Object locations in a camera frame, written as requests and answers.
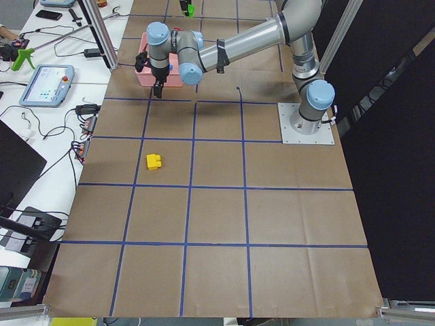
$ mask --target black monitor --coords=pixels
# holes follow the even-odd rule
[[[47,161],[0,121],[0,216],[9,217],[38,179]]]
[[[34,240],[51,239],[62,222],[33,207],[25,208],[18,221],[8,219],[38,180],[46,164],[42,156],[0,121],[0,227],[10,231],[8,236],[13,232],[24,236],[20,238],[22,246],[20,242],[19,250],[27,255],[32,253]],[[28,238],[32,239],[30,245],[27,245]],[[4,238],[0,240],[0,245],[8,242]]]

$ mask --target pink container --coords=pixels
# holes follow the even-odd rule
[[[141,47],[139,48],[139,53],[142,52],[143,48],[147,44],[147,33],[142,34]],[[169,63],[173,66],[171,73],[167,77],[167,82],[164,83],[165,87],[182,87],[183,82],[179,78],[178,71],[178,57],[176,54],[169,54]],[[144,67],[142,72],[138,73],[135,71],[141,86],[152,87],[156,82],[156,78],[151,74],[151,68]]]

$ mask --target metal base plate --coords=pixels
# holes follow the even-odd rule
[[[297,110],[300,103],[278,103],[279,124],[281,125],[281,136],[283,144],[296,145],[334,145],[331,125],[322,124],[315,134],[305,135],[295,131],[290,125],[290,116]],[[325,113],[323,120],[328,120]]]

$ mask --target green tool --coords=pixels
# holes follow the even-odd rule
[[[192,5],[192,0],[180,0],[181,12],[185,17],[193,17],[195,6]]]
[[[103,19],[106,20],[108,18],[115,17],[115,16],[119,16],[119,12],[114,12],[113,14],[110,14],[110,15],[104,17]],[[44,43],[44,44],[41,44],[40,46],[36,46],[34,48],[30,48],[30,49],[18,49],[18,57],[15,60],[14,64],[12,65],[11,70],[13,70],[13,71],[20,70],[20,68],[21,68],[21,66],[22,66],[22,64],[24,63],[25,60],[27,60],[29,62],[29,64],[30,64],[30,67],[32,67],[34,69],[35,66],[33,65],[32,59],[31,59],[32,58],[31,54],[33,52],[35,52],[36,50],[41,49],[41,48],[43,48],[45,46],[49,46],[50,44],[56,43],[57,41],[61,41],[62,39],[66,39],[67,37],[71,36],[72,34],[76,34],[77,32],[80,32],[80,31],[82,31],[83,29],[85,29],[85,28],[87,28],[89,26],[90,25],[82,26],[82,27],[80,27],[78,29],[75,29],[74,31],[71,31],[71,32],[69,32],[69,33],[67,33],[65,35],[61,35],[60,37],[57,37],[56,39],[52,39],[51,41],[49,41],[47,43]]]

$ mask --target white table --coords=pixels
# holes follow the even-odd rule
[[[107,7],[101,8],[100,13],[102,17],[106,17],[112,13],[112,9],[116,6],[120,5],[118,11],[121,14],[128,14],[131,10],[131,6],[133,4],[133,0],[119,0],[119,1],[110,1]],[[35,14],[41,10],[52,10],[56,12],[62,12],[63,16],[60,20],[53,21],[43,18],[38,18]],[[82,25],[86,25],[86,20],[84,19],[84,15],[78,5],[75,3],[73,9],[77,16],[82,17]],[[119,48],[122,40],[122,36],[124,34],[125,26],[127,24],[128,17],[114,17],[105,20],[105,25],[107,27],[107,31],[111,37],[111,41],[114,45],[114,48]],[[25,24],[22,29],[23,32],[34,31],[35,29],[40,29],[41,27],[53,27],[56,25],[63,26],[71,26],[74,29],[78,28],[78,25],[72,22],[72,17],[68,12],[68,9],[65,8],[46,8],[40,5],[39,3],[36,5],[33,13],[31,14],[29,20]],[[64,27],[56,27],[54,29],[43,29],[42,31],[49,33],[58,33],[58,34],[66,34],[72,31],[71,28]],[[79,37],[81,39],[87,39],[90,41],[94,41],[94,37],[90,32],[90,29],[84,29],[83,31],[77,32],[72,35],[74,37]],[[29,45],[27,48],[34,48],[41,44],[44,44],[50,40],[57,38],[55,35],[46,35],[42,33],[31,33],[25,35],[25,38],[29,39]],[[96,44],[78,41],[76,39],[66,39],[61,44],[59,44],[56,49],[59,55],[63,54],[74,54],[78,52],[82,52],[84,49],[88,48],[97,48]],[[53,49],[53,44],[50,46],[46,46],[44,48],[38,49],[32,58],[32,62],[35,65],[73,65],[75,68],[76,76],[74,79],[74,83],[87,83],[87,84],[108,84],[110,78],[110,70],[106,67],[103,58],[85,58],[83,54],[77,56],[68,56],[68,57],[56,57]],[[0,70],[4,71],[9,67],[8,62],[0,62]],[[0,73],[0,81],[9,81],[9,82],[28,82],[33,74],[33,69],[30,67],[30,64],[25,61],[19,71],[9,70],[6,73]]]
[[[106,87],[106,85],[92,85],[92,87],[89,87],[89,85],[86,84],[73,84],[65,101],[59,108],[31,108],[36,116],[41,120],[42,132],[47,132],[56,126],[62,126],[66,112],[73,109],[76,105],[84,104],[82,101],[84,96],[86,97],[86,101],[100,105],[103,102]],[[18,105],[18,98],[21,97],[24,87],[0,86],[0,90],[5,92],[3,97],[0,99],[0,107],[2,108],[1,112],[3,112],[4,108],[9,107],[10,105]],[[31,129],[36,131],[37,121],[26,109],[12,107],[1,117],[1,120],[12,130],[19,133],[23,128],[26,128],[28,124],[28,122],[21,119],[22,112],[27,113],[26,117],[32,123]],[[74,130],[76,140],[78,140],[78,137],[82,133],[74,112],[71,112],[68,115],[67,126]],[[45,168],[48,168],[65,154],[72,140],[73,135],[69,130],[66,130],[59,136],[48,138],[46,140],[42,140],[42,136],[37,133],[29,145],[31,145],[33,149],[47,160]],[[77,160],[73,160],[73,163],[78,180],[82,172],[82,165]],[[65,157],[34,184],[17,209],[23,210],[28,206],[32,206],[40,211],[62,211],[68,213],[71,209],[74,195],[75,186],[73,171],[68,157]],[[62,215],[53,215],[61,219],[65,218],[65,216]],[[11,218],[16,220],[19,216],[20,213],[15,212]],[[56,231],[53,235],[53,239],[59,238],[62,235],[62,232],[63,231],[60,230]],[[0,265],[3,264],[16,267],[27,266],[29,262],[28,258],[18,253],[2,250],[2,247],[0,248]]]
[[[101,8],[101,15],[106,17],[112,13],[112,9],[120,5],[118,11],[121,14],[128,14],[131,10],[133,0],[119,0],[119,1],[109,1],[107,7]],[[74,11],[79,17],[84,17],[83,13],[76,3],[74,6]],[[51,21],[42,18],[35,17],[35,14],[41,10],[53,10],[57,12],[62,12],[63,17],[58,21]],[[72,22],[72,17],[63,8],[44,8],[40,4],[36,5],[33,10],[29,20],[25,24],[22,32],[34,31],[35,29],[41,27],[49,27],[56,25],[72,26],[73,28],[78,28],[76,23]],[[118,48],[122,41],[122,36],[124,34],[124,29],[127,23],[128,17],[116,17],[110,18],[105,21],[107,30],[109,31],[112,43],[115,48]],[[47,29],[45,31],[51,33],[65,34],[71,29],[56,27],[55,29]],[[79,38],[88,39],[94,41],[90,29],[84,29],[73,35]],[[33,33],[26,35],[26,38],[30,39],[28,48],[34,48],[40,44],[43,44],[51,39],[56,38],[54,35],[44,35],[41,33]],[[85,43],[77,40],[65,40],[58,47],[59,54],[70,54],[81,52],[86,48],[96,48],[96,44]],[[83,55],[80,56],[69,56],[64,58],[55,57],[53,45],[47,46],[36,51],[33,55],[33,64],[36,65],[73,65],[75,68],[75,77],[73,80],[73,85],[62,105],[59,108],[32,108],[38,118],[41,120],[41,129],[43,132],[49,131],[51,128],[56,126],[62,126],[64,123],[65,113],[74,108],[76,105],[84,104],[83,98],[87,102],[102,104],[107,84],[109,83],[110,71],[105,66],[102,58],[84,58]],[[6,70],[9,67],[7,62],[0,62],[0,70]],[[7,73],[0,73],[0,82],[29,82],[33,74],[33,69],[30,67],[28,62],[25,62],[19,71],[9,70]],[[10,105],[18,105],[18,101],[24,92],[23,86],[4,86],[0,85],[0,90],[4,91],[5,94],[0,99],[0,113],[6,107]],[[12,130],[19,133],[23,128],[27,127],[27,122],[21,119],[21,113],[26,111],[27,118],[32,122],[32,130],[37,130],[36,119],[25,109],[11,108],[8,112],[1,117]],[[77,137],[81,135],[81,128],[79,127],[79,122],[75,117],[74,113],[69,114],[67,120],[67,126],[72,128]],[[73,140],[73,135],[70,131],[66,130],[63,134],[49,138],[45,141],[37,133],[30,145],[47,160],[46,168],[51,166],[55,161],[57,161],[69,148],[71,141]],[[75,173],[77,180],[82,172],[82,166],[78,161],[73,161]],[[41,211],[62,211],[69,213],[73,198],[75,195],[74,178],[71,163],[68,157],[65,157],[59,164],[57,164],[52,170],[50,170],[46,175],[44,175],[40,180],[38,180],[35,185],[31,188],[29,193],[26,195],[24,200],[20,203],[17,209],[25,209],[27,206],[33,206]],[[11,218],[16,220],[20,216],[20,213],[15,212]],[[58,238],[63,231],[57,231],[53,235],[53,239]],[[12,251],[6,251],[3,247],[0,247],[0,265],[16,266],[16,267],[27,267],[29,263],[29,258]]]

